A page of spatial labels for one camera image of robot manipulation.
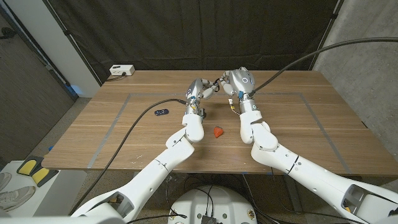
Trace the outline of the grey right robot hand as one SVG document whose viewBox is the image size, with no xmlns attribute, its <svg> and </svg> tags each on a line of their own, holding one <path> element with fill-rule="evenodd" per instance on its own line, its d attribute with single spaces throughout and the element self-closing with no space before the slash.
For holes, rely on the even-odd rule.
<svg viewBox="0 0 398 224">
<path fill-rule="evenodd" d="M 238 98 L 242 99 L 254 90 L 255 79 L 246 67 L 240 67 L 239 69 L 225 71 L 221 76 L 220 85 L 227 95 L 233 96 L 237 93 Z"/>
</svg>

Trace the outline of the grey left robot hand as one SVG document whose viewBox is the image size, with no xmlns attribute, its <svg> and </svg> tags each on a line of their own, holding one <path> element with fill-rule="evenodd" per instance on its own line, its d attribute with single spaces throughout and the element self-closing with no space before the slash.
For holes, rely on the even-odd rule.
<svg viewBox="0 0 398 224">
<path fill-rule="evenodd" d="M 218 91 L 218 82 L 210 82 L 204 78 L 195 79 L 192 84 L 188 87 L 186 92 L 186 99 L 210 99 L 214 92 Z"/>
</svg>

